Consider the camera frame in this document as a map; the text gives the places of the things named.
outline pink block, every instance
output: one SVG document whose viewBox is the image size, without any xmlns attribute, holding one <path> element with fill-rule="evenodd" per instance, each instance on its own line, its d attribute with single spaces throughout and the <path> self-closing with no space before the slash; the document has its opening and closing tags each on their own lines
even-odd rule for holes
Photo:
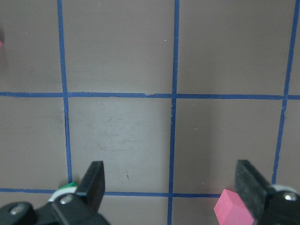
<svg viewBox="0 0 300 225">
<path fill-rule="evenodd" d="M 215 208 L 220 225 L 252 225 L 253 217 L 239 195 L 224 189 Z"/>
</svg>

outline vertical blue tape line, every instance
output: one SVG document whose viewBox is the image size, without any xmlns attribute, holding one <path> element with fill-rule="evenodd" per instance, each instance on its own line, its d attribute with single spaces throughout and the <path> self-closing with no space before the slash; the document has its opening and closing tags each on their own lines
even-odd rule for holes
<svg viewBox="0 0 300 225">
<path fill-rule="evenodd" d="M 299 4 L 300 4 L 300 0 L 296 0 L 294 18 L 292 22 L 292 33 L 291 33 L 289 56 L 288 56 L 286 76 L 285 76 L 284 99 L 282 100 L 279 131 L 278 131 L 277 145 L 276 145 L 276 154 L 275 154 L 274 167 L 273 167 L 272 184 L 276 183 L 277 169 L 278 169 L 279 159 L 280 159 L 281 141 L 282 141 L 283 129 L 285 125 L 285 110 L 286 110 L 287 100 L 288 100 L 289 82 L 290 82 L 290 75 L 291 75 L 292 64 L 293 64 L 294 46 L 296 41 L 296 33 L 297 33 L 297 25 L 298 25 L 298 17 L 299 17 Z"/>
<path fill-rule="evenodd" d="M 179 0 L 175 0 L 175 7 L 174 7 L 173 76 L 172 76 L 172 94 L 174 94 L 174 95 L 177 94 L 178 45 L 179 45 L 179 8 L 180 8 L 180 2 L 179 2 Z M 177 99 L 175 97 L 173 97 L 172 98 L 172 109 L 171 109 L 170 167 L 169 167 L 169 196 L 168 196 L 167 225 L 172 224 L 176 104 L 177 104 Z"/>
<path fill-rule="evenodd" d="M 73 178 L 72 178 L 72 161 L 71 161 L 71 148 L 70 148 L 69 116 L 68 116 L 69 103 L 68 103 L 68 90 L 67 90 L 66 62 L 65 62 L 65 41 L 64 41 L 64 27 L 63 27 L 63 17 L 62 17 L 62 0 L 57 0 L 57 14 L 58 14 L 58 29 L 60 33 L 61 82 L 62 82 L 62 93 L 63 93 L 64 113 L 65 113 L 67 177 L 70 183 L 73 181 Z"/>
</svg>

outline horizontal blue tape line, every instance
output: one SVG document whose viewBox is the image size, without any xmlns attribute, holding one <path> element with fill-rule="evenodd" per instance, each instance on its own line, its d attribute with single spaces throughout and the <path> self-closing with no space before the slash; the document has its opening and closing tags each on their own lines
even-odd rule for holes
<svg viewBox="0 0 300 225">
<path fill-rule="evenodd" d="M 32 193 L 32 194 L 53 194 L 55 190 L 47 190 L 47 189 L 14 189 L 14 188 L 0 188 L 0 192 L 6 193 Z M 172 195 L 173 197 L 180 198 L 219 198 L 220 194 L 181 194 L 181 193 L 153 193 L 153 192 L 105 192 L 107 196 L 141 196 L 141 197 L 169 197 Z"/>
<path fill-rule="evenodd" d="M 58 98 L 62 93 L 26 93 L 26 92 L 0 92 L 0 96 L 22 97 L 22 98 Z"/>
<path fill-rule="evenodd" d="M 27 93 L 0 92 L 0 96 L 22 98 L 59 98 L 63 93 Z M 262 99 L 282 100 L 281 95 L 220 95 L 220 94 L 144 94 L 144 93 L 101 93 L 101 92 L 68 92 L 68 97 L 119 97 L 119 98 L 190 98 L 190 99 Z M 289 99 L 300 99 L 300 95 L 289 95 Z"/>
</svg>

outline gray floor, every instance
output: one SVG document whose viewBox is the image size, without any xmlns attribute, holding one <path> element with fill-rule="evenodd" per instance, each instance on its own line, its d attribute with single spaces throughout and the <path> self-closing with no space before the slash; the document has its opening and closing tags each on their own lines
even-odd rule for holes
<svg viewBox="0 0 300 225">
<path fill-rule="evenodd" d="M 174 0 L 60 3 L 0 7 L 0 206 L 40 207 L 93 160 L 112 225 L 217 225 L 237 159 L 300 191 L 294 0 L 182 0 L 178 64 Z"/>
</svg>

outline gray surface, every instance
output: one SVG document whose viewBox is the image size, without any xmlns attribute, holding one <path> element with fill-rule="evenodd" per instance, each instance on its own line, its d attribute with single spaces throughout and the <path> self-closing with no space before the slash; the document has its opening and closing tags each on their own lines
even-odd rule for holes
<svg viewBox="0 0 300 225">
<path fill-rule="evenodd" d="M 168 198 L 104 196 L 99 212 L 112 225 L 166 225 Z"/>
<path fill-rule="evenodd" d="M 0 91 L 61 92 L 57 27 L 56 0 L 1 1 Z"/>
<path fill-rule="evenodd" d="M 218 225 L 214 207 L 217 198 L 174 198 L 173 225 Z"/>
<path fill-rule="evenodd" d="M 171 91 L 173 0 L 67 0 L 63 9 L 69 91 Z"/>
<path fill-rule="evenodd" d="M 282 139 L 277 183 L 300 192 L 300 102 L 289 101 L 285 113 L 285 131 Z"/>
<path fill-rule="evenodd" d="M 180 2 L 178 92 L 281 95 L 294 4 Z"/>
<path fill-rule="evenodd" d="M 0 105 L 1 188 L 66 184 L 62 99 L 0 97 Z"/>
<path fill-rule="evenodd" d="M 177 100 L 174 191 L 218 194 L 234 187 L 236 160 L 271 179 L 281 101 Z"/>
<path fill-rule="evenodd" d="M 294 47 L 293 64 L 290 79 L 290 95 L 300 95 L 300 31 L 297 29 L 296 43 Z"/>
<path fill-rule="evenodd" d="M 103 160 L 107 191 L 168 191 L 169 99 L 70 98 L 69 104 L 74 179 Z"/>
<path fill-rule="evenodd" d="M 46 204 L 51 194 L 5 193 L 0 192 L 0 207 L 13 202 L 29 202 L 37 209 Z"/>
</svg>

